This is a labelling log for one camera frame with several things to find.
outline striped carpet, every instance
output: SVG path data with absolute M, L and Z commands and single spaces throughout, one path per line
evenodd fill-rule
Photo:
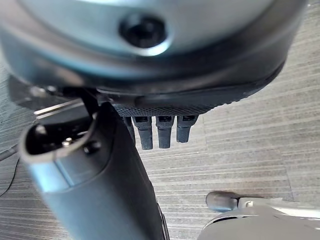
M 17 142 L 30 111 L 7 98 L 0 68 L 0 151 Z M 137 148 L 154 185 L 172 240 L 195 240 L 217 214 L 207 209 L 212 190 L 282 197 L 320 206 L 320 3 L 310 1 L 284 71 L 259 93 L 199 117 L 187 144 Z M 154 146 L 157 146 L 154 126 Z M 0 192 L 11 179 L 15 154 L 0 163 Z M 66 240 L 22 164 L 0 197 L 0 240 Z

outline black plastic part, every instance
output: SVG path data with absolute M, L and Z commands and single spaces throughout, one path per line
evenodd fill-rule
M 136 57 L 72 41 L 12 0 L 0 9 L 1 46 L 25 82 L 99 88 L 122 117 L 199 115 L 256 93 L 279 74 L 307 3 L 274 1 L 252 24 L 204 49 Z
M 169 149 L 171 142 L 171 131 L 175 116 L 157 116 L 156 126 L 158 128 L 158 139 L 160 149 Z
M 187 143 L 189 141 L 190 129 L 196 124 L 198 115 L 177 116 L 176 141 Z
M 98 152 L 101 148 L 101 143 L 99 141 L 90 141 L 87 144 L 84 145 L 83 151 L 87 154 L 94 154 Z
M 24 108 L 35 111 L 69 101 L 65 97 L 50 95 L 47 92 L 44 92 L 42 96 L 34 96 L 31 94 L 32 87 L 34 86 L 19 81 L 13 75 L 10 75 L 7 81 L 10 100 Z
M 154 147 L 152 138 L 152 118 L 150 116 L 136 116 L 133 118 L 133 122 L 138 128 L 142 149 L 151 150 Z
M 128 128 L 128 131 L 133 140 L 133 143 L 136 144 L 135 130 L 134 130 L 134 126 L 132 125 L 131 117 L 130 116 L 123 117 L 123 121 L 126 127 Z
M 82 99 L 84 106 L 92 119 L 93 114 L 99 110 L 96 93 L 91 89 L 86 88 L 77 88 L 76 91 L 78 92 L 79 97 Z

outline caster wheel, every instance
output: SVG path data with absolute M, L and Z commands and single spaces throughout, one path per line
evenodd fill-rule
M 234 192 L 212 191 L 205 197 L 205 203 L 209 209 L 225 213 L 238 208 L 238 198 Z

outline metal screw head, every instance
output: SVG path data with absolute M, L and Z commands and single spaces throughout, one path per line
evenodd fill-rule
M 73 139 L 71 137 L 67 137 L 63 142 L 62 142 L 62 146 L 64 146 L 65 148 L 70 146 L 70 144 L 72 144 Z
M 37 134 L 40 134 L 40 135 L 46 135 L 47 134 L 46 128 L 44 126 L 42 126 L 42 125 L 36 126 L 35 131 L 36 131 Z
M 165 24 L 153 16 L 131 15 L 122 22 L 119 31 L 128 43 L 141 49 L 158 46 L 167 38 Z
M 47 96 L 46 90 L 41 87 L 32 86 L 29 91 L 30 94 L 36 98 L 45 98 Z
M 83 151 L 86 154 L 93 154 L 101 148 L 101 143 L 98 141 L 90 141 L 84 147 Z
M 48 91 L 50 91 L 50 92 L 56 92 L 57 91 L 57 88 L 55 86 L 48 86 L 46 89 Z

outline wire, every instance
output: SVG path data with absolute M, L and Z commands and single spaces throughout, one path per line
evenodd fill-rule
M 17 147 L 18 144 L 13 145 L 12 147 L 10 147 L 9 149 L 0 152 L 0 162 L 3 160 L 6 160 L 7 158 L 11 157 L 13 154 L 17 153 Z
M 13 172 L 13 176 L 12 176 L 12 179 L 11 179 L 10 184 L 9 184 L 9 186 L 6 188 L 6 190 L 5 190 L 3 193 L 0 194 L 0 197 L 2 197 L 6 192 L 8 192 L 8 190 L 11 188 L 12 184 L 14 183 L 14 179 L 15 179 L 15 176 L 16 176 L 16 173 L 17 173 L 19 161 L 20 161 L 20 157 L 19 157 L 18 160 L 16 161 L 15 168 L 14 168 L 14 172 Z

